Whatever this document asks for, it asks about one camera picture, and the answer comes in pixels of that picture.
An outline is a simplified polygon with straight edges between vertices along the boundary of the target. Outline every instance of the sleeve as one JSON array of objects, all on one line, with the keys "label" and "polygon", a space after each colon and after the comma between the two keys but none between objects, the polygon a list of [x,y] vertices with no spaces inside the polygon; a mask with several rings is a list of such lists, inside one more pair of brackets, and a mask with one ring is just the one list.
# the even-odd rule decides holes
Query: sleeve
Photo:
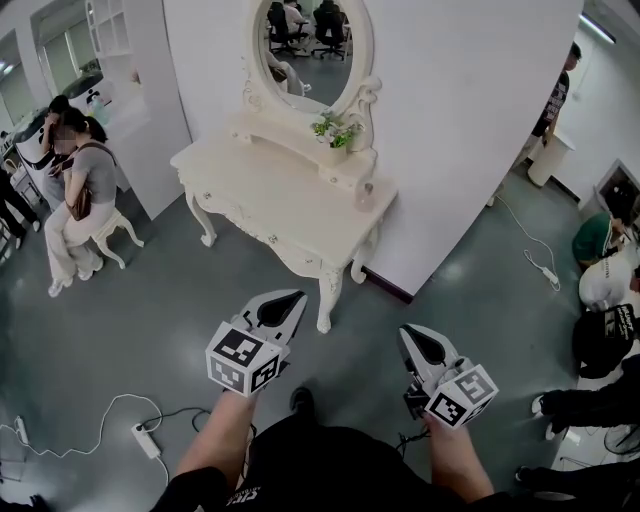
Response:
[{"label": "sleeve", "polygon": [[596,238],[596,254],[598,257],[603,258],[611,244],[611,219],[608,214],[605,214],[606,217],[602,217],[601,222],[602,225],[598,229],[598,235]]},{"label": "sleeve", "polygon": [[73,166],[71,167],[71,171],[78,174],[89,174],[89,172],[91,172],[91,168],[93,167],[93,158],[91,152],[91,148],[78,151],[73,159]]},{"label": "sleeve", "polygon": [[291,20],[294,23],[306,23],[307,22],[307,20],[304,19],[302,14],[300,14],[300,11],[298,11],[298,9],[296,9],[295,7],[293,9],[290,9],[290,12],[291,12]]},{"label": "sleeve", "polygon": [[215,468],[199,469],[177,476],[151,512],[212,512],[226,506],[227,481]]}]

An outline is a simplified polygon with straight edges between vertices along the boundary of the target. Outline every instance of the human hand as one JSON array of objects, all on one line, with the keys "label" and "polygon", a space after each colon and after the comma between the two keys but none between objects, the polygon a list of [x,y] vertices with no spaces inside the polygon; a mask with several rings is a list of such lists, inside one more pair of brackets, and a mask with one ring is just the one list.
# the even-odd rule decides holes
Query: human hand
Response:
[{"label": "human hand", "polygon": [[60,119],[60,114],[56,114],[55,112],[49,112],[47,114],[47,117],[45,117],[44,119],[45,128],[50,128],[51,125],[56,124],[59,119]]},{"label": "human hand", "polygon": [[60,174],[60,171],[62,171],[62,164],[55,165],[49,171],[49,176],[55,177]]}]

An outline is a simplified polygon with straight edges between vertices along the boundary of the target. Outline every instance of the baseboard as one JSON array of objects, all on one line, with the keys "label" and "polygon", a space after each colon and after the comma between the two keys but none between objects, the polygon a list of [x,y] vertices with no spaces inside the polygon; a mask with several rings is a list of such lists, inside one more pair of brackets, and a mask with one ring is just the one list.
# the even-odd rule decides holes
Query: baseboard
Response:
[{"label": "baseboard", "polygon": [[385,292],[393,295],[396,299],[401,300],[405,304],[411,304],[413,302],[413,295],[405,292],[402,288],[398,288],[395,284],[390,283],[384,277],[376,274],[373,270],[363,267],[362,271],[367,274],[367,281],[379,286]]},{"label": "baseboard", "polygon": [[[531,160],[531,158],[527,158],[527,164],[529,166],[532,166],[533,160]],[[558,178],[556,178],[555,176],[551,176],[550,179],[556,185],[558,185],[558,188],[562,190],[565,194],[567,194],[571,199],[573,199],[576,203],[580,203],[580,198],[577,195],[575,195],[573,192],[571,192],[571,190],[567,188],[567,186],[564,183],[562,183]]]}]

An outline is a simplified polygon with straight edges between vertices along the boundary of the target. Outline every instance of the white stool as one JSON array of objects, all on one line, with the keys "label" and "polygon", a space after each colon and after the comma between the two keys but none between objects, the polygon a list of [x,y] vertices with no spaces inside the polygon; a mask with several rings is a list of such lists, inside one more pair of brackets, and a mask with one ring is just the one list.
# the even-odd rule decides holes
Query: white stool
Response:
[{"label": "white stool", "polygon": [[144,247],[144,242],[136,236],[136,232],[133,230],[131,222],[129,222],[129,220],[122,215],[117,208],[113,209],[111,218],[105,222],[104,226],[102,226],[96,233],[91,235],[91,238],[93,238],[95,243],[98,245],[98,248],[106,257],[117,261],[120,268],[124,270],[126,266],[124,264],[124,260],[109,249],[109,246],[107,245],[107,237],[112,235],[116,228],[126,229],[129,232],[129,236],[131,237],[131,240],[133,240],[133,243],[138,247]]}]

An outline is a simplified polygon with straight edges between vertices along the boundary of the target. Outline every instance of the green shirt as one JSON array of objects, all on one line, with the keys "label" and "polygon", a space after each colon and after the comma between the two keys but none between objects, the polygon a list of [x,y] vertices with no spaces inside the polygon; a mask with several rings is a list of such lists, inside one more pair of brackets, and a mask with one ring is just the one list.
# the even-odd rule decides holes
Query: green shirt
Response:
[{"label": "green shirt", "polygon": [[573,239],[573,255],[578,261],[604,257],[611,243],[611,216],[597,213],[585,222]]}]

